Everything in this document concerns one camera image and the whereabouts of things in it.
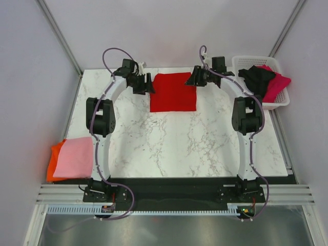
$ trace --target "black cloth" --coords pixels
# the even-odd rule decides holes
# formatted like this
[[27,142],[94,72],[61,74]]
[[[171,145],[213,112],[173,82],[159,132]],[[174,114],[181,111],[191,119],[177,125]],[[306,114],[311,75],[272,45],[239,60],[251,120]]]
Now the black cloth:
[[238,76],[244,78],[247,88],[253,92],[254,95],[260,95],[264,98],[268,90],[269,82],[276,74],[264,68],[252,66],[248,70],[240,69]]

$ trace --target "red cloth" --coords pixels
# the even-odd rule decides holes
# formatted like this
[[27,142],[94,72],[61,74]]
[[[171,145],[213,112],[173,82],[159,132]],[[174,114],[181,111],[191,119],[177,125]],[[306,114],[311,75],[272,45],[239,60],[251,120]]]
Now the red cloth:
[[157,74],[150,94],[150,112],[196,111],[196,87],[186,86],[191,73]]
[[[260,66],[259,68],[264,68],[266,70],[272,71],[272,69],[266,65]],[[276,100],[277,95],[287,87],[292,81],[290,78],[286,78],[279,73],[275,73],[276,77],[271,79],[268,85],[268,90],[263,98],[265,103],[273,103]]]

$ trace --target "gray floor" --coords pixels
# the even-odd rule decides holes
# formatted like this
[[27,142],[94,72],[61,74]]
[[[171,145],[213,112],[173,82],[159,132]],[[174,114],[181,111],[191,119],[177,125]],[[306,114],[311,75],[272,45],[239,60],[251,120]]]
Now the gray floor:
[[[65,229],[88,216],[48,215],[49,226]],[[118,221],[90,220],[61,234],[47,229],[44,246],[103,245],[313,245],[301,207],[268,207],[253,222],[221,216],[130,216]]]

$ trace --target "orange cloth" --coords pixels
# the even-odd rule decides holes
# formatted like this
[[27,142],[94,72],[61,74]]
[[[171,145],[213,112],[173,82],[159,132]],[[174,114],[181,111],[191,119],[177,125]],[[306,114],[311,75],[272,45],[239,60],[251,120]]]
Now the orange cloth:
[[63,144],[65,143],[66,139],[64,139],[62,142],[58,143],[57,145],[54,145],[51,147],[51,158],[47,170],[47,182],[55,182],[55,181],[62,181],[66,180],[67,178],[55,178],[53,177],[53,174],[57,167],[58,162],[58,156],[60,149],[62,148]]

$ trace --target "white marble table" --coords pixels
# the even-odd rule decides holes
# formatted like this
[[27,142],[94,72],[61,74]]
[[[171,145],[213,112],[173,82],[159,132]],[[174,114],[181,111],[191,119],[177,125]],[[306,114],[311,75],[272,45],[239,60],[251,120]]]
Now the white marble table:
[[[152,73],[191,72],[192,68],[146,69]],[[89,136],[86,99],[100,96],[107,70],[84,72],[67,138]],[[124,91],[114,104],[111,138],[112,177],[229,177],[239,167],[239,143],[231,125],[228,95],[210,83],[197,88],[196,112],[149,112],[150,97]],[[256,167],[264,176],[287,176],[269,112],[258,135]]]

